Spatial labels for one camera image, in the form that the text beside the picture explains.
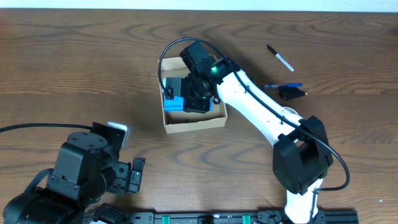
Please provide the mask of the blue plastic case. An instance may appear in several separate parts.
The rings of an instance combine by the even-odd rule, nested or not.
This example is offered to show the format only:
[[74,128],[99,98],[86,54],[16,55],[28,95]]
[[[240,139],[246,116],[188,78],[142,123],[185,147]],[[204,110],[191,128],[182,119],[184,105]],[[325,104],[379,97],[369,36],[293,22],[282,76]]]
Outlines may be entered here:
[[164,95],[164,111],[183,111],[183,98],[176,96],[173,100],[168,100]]

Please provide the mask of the brown cardboard box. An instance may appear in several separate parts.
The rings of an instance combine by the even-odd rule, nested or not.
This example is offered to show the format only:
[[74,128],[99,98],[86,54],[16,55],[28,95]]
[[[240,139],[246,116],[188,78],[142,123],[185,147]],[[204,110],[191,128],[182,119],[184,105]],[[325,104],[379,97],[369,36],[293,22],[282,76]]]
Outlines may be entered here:
[[[162,60],[162,78],[183,78],[189,73],[188,68],[180,57],[165,58]],[[184,111],[165,111],[163,90],[160,87],[161,109],[163,125],[167,134],[197,131],[201,129],[224,127],[228,119],[226,105],[221,102],[213,104],[213,109],[207,113],[186,113]]]

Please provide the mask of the black cone-shaped tool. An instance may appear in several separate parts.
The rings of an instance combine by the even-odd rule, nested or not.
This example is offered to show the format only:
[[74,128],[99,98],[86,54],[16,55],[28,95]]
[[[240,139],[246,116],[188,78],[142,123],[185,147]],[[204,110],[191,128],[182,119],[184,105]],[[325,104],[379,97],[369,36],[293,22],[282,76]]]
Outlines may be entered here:
[[279,96],[283,100],[293,100],[308,95],[307,92],[300,90],[298,87],[281,87],[279,88]]

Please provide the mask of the white tape roll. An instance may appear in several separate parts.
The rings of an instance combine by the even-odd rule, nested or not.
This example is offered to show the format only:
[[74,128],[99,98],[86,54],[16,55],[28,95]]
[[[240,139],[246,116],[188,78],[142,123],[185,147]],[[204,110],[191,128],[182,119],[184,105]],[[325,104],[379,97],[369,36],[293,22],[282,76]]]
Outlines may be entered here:
[[289,111],[290,113],[295,113],[295,114],[297,114],[297,112],[296,112],[293,108],[291,108],[291,107],[284,106],[283,108],[284,108],[285,110]]

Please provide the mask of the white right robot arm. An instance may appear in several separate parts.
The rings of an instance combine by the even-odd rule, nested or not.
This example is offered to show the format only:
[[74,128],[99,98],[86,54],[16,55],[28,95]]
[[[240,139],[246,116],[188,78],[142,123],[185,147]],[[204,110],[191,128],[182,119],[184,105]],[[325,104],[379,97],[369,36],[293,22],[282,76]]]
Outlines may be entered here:
[[204,112],[209,101],[238,110],[273,148],[272,169],[287,191],[285,214],[294,223],[308,223],[318,212],[317,193],[333,164],[323,123],[302,118],[260,90],[238,64],[225,55],[215,58],[205,42],[194,40],[179,54],[189,73],[184,96],[189,110]]

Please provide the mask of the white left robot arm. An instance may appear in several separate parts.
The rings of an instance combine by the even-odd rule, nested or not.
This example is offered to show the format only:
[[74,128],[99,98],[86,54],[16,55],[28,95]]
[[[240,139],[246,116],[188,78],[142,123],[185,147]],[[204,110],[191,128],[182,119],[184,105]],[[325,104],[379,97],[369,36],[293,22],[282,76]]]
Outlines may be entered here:
[[138,193],[143,158],[121,162],[130,129],[108,122],[79,125],[58,152],[55,166],[40,171],[3,211],[5,223],[129,223],[129,214],[102,204],[86,209],[106,193]]

